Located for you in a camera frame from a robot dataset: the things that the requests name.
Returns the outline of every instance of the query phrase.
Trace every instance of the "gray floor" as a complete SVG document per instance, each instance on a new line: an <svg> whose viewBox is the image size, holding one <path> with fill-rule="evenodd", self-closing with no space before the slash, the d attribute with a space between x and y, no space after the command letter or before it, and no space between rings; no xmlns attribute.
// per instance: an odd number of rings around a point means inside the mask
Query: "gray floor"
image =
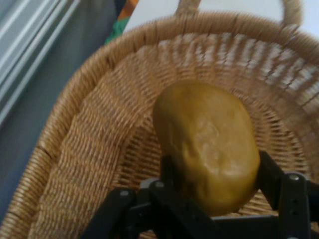
<svg viewBox="0 0 319 239"><path fill-rule="evenodd" d="M103 45L124 1L80 1L0 128L0 221L56 98L83 61Z"/></svg>

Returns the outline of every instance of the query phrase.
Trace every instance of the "woven wicker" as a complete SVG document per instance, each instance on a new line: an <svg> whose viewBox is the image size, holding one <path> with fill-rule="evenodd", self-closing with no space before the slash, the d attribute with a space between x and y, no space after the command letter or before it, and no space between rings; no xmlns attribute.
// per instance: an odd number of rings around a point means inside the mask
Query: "woven wicker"
<svg viewBox="0 0 319 239"><path fill-rule="evenodd" d="M283 23L197 13L199 1L99 49L58 98L0 228L0 238L76 238L114 187L159 174L151 111L181 80L212 82L240 98L258 146L285 171L319 182L319 43ZM273 214L261 193L233 215Z"/></svg>

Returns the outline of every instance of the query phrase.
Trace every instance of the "bolt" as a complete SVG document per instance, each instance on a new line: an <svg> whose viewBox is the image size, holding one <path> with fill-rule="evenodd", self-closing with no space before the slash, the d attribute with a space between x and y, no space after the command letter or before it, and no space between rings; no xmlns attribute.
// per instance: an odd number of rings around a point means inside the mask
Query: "bolt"
<svg viewBox="0 0 319 239"><path fill-rule="evenodd" d="M121 197L126 197L128 194L129 194L128 191L121 191L121 192L120 192L120 196L121 196Z"/></svg>
<svg viewBox="0 0 319 239"><path fill-rule="evenodd" d="M289 175L289 179L294 180L294 181L298 181L299 180L299 176L297 174L290 174Z"/></svg>
<svg viewBox="0 0 319 239"><path fill-rule="evenodd" d="M164 187L164 183L162 183L161 181L157 181L157 182L155 183L155 186L156 186L157 188L163 188L163 187Z"/></svg>

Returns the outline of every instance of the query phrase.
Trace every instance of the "white surface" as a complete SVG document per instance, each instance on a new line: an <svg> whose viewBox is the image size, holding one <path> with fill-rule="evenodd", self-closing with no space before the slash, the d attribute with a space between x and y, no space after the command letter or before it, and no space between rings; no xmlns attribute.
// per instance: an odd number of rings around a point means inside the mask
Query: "white surface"
<svg viewBox="0 0 319 239"><path fill-rule="evenodd" d="M125 31L149 21L173 15L178 0L140 0ZM319 0L303 0L304 20L301 30L319 38ZM201 0L200 11L234 11L250 13L280 21L283 18L281 0Z"/></svg>

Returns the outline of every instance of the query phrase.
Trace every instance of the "yellow potato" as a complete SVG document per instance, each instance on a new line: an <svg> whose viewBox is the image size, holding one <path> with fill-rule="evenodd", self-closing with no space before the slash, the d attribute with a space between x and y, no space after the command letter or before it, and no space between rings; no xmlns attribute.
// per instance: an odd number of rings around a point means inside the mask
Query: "yellow potato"
<svg viewBox="0 0 319 239"><path fill-rule="evenodd" d="M236 211L255 194L259 152L235 96L199 81L174 84L156 100L153 124L162 153L179 170L182 193L210 215Z"/></svg>

